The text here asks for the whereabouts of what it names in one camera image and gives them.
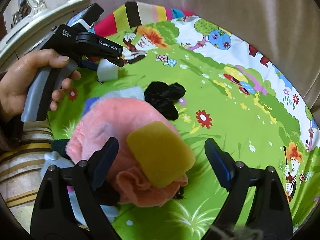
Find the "person's left hand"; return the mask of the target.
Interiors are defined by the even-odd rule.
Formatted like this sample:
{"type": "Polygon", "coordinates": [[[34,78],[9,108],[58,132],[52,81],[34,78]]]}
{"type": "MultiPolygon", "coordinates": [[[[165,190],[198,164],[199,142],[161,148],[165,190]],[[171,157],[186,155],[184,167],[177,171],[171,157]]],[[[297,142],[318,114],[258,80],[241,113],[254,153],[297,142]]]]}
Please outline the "person's left hand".
{"type": "Polygon", "coordinates": [[[53,49],[32,51],[15,62],[1,79],[1,116],[8,122],[23,112],[27,92],[39,68],[67,66],[69,57],[53,49]]]}

